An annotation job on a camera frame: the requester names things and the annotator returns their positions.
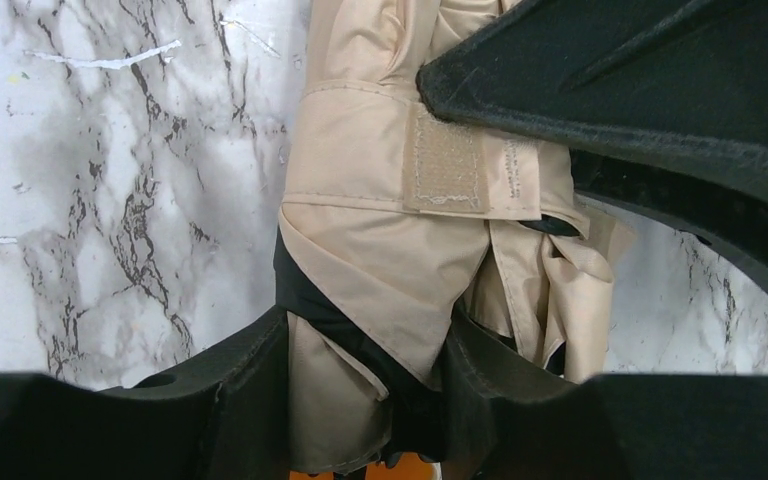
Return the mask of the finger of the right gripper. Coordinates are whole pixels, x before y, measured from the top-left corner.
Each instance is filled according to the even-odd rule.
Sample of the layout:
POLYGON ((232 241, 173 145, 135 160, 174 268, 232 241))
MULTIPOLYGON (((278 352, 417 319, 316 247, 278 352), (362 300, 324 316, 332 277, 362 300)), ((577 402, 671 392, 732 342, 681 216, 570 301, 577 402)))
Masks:
POLYGON ((768 294, 768 204, 719 185, 588 152, 572 154, 576 192, 692 233, 768 294))
POLYGON ((417 76, 435 116, 768 204, 768 1, 524 1, 417 76))

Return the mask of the beige folding umbrella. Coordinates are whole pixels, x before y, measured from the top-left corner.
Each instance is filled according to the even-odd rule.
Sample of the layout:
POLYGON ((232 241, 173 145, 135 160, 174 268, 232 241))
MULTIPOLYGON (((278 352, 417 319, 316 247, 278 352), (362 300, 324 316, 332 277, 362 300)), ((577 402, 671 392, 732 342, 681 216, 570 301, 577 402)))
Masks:
POLYGON ((457 305, 568 381, 603 368, 630 231, 576 201, 567 147, 440 122, 415 84, 511 8, 311 5, 274 257, 294 471, 348 474, 435 436, 457 305))

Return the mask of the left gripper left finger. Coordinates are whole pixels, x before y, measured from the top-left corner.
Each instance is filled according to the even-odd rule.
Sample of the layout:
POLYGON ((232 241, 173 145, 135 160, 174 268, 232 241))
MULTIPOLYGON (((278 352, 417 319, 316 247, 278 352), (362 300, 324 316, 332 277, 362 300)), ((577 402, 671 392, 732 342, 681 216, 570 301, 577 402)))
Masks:
POLYGON ((0 479, 285 479, 284 311, 131 388, 0 373, 0 479))

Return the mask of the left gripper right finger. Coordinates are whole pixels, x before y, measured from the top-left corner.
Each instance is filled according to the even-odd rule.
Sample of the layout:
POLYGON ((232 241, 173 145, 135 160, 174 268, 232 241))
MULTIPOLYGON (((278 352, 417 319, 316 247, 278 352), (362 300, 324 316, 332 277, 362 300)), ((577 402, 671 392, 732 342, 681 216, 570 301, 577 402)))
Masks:
POLYGON ((768 479, 768 376, 574 384, 462 314, 442 373, 447 479, 768 479))

